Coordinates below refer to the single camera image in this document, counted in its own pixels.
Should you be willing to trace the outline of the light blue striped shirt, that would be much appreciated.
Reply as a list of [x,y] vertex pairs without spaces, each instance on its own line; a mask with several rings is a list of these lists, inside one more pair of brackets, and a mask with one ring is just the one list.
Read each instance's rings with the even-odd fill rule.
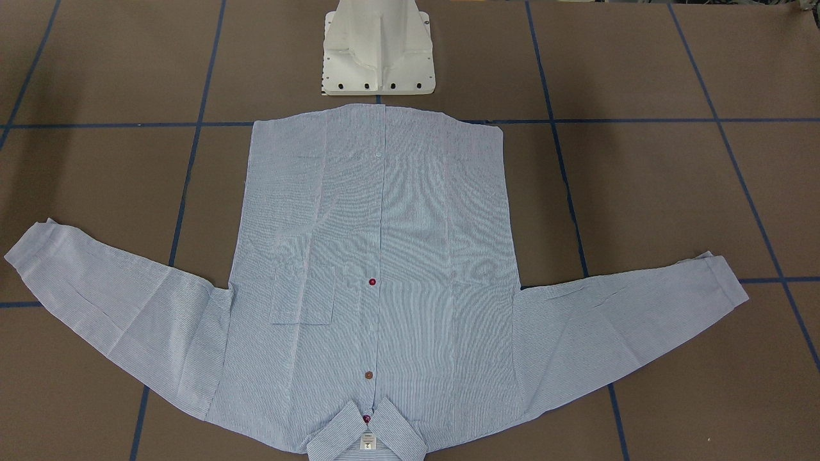
[[311,460],[422,460],[633,373],[749,300],[724,257],[521,288],[500,128],[256,122],[227,287],[52,219],[6,254],[185,414]]

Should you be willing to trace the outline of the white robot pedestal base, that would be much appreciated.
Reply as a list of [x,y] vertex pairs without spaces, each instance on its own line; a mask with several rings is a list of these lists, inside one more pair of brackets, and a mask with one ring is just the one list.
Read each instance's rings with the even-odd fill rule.
[[431,20],[414,1],[341,1],[324,18],[326,96],[428,95],[436,89]]

